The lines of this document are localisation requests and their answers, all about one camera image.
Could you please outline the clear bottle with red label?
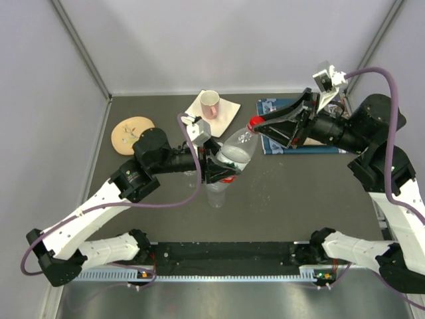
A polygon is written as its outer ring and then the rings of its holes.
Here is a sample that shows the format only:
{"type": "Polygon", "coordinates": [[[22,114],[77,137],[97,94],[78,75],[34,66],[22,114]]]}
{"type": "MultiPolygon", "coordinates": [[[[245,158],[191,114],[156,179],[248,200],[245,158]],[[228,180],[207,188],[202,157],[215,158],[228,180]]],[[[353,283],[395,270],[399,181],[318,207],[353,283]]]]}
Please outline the clear bottle with red label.
{"type": "Polygon", "coordinates": [[[258,140],[258,133],[251,132],[247,124],[245,127],[233,133],[233,135],[223,143],[216,155],[216,159],[223,163],[232,163],[243,171],[254,155],[258,140]]]}

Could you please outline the red bottle cap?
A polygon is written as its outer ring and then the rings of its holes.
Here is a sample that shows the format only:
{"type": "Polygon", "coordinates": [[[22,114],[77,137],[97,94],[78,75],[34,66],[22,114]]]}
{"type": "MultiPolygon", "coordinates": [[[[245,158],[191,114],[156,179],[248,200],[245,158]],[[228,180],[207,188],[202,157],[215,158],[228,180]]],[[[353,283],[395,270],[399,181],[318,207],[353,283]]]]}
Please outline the red bottle cap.
{"type": "Polygon", "coordinates": [[[251,119],[250,119],[250,121],[248,123],[248,129],[251,132],[253,132],[254,131],[254,126],[257,126],[257,125],[259,125],[259,124],[261,124],[263,122],[264,122],[263,117],[261,117],[261,116],[253,116],[253,117],[251,117],[251,119]]]}

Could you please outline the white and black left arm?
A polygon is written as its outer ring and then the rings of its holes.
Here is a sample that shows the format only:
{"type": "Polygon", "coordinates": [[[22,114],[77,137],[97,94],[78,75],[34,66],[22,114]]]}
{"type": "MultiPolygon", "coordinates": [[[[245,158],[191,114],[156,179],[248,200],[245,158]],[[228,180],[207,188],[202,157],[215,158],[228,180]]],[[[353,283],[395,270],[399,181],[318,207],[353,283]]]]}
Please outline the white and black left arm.
{"type": "Polygon", "coordinates": [[[141,265],[152,254],[147,235],[134,229],[109,239],[89,237],[159,188],[157,175],[194,171],[197,183],[226,183],[246,167],[249,159],[230,159],[226,146],[206,137],[200,146],[172,148],[160,128],[145,130],[133,145],[134,156],[115,171],[79,208],[52,227],[33,229],[26,238],[45,276],[54,287],[73,281],[84,270],[118,263],[141,265]]]}

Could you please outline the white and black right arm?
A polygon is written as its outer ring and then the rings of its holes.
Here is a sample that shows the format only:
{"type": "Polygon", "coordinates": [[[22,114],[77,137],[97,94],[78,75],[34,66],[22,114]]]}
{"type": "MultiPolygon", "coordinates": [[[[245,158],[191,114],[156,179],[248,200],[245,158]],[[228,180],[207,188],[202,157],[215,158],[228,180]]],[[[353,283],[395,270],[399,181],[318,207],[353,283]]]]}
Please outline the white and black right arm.
{"type": "Polygon", "coordinates": [[[250,122],[255,132],[285,148],[311,138],[353,153],[349,169],[383,212],[395,240],[367,241],[326,227],[309,240],[312,259],[343,259],[377,273],[398,292],[423,294],[424,204],[415,170],[390,132],[406,118],[383,94],[366,97],[349,117],[320,109],[320,102],[319,94],[306,89],[291,104],[250,122]]]}

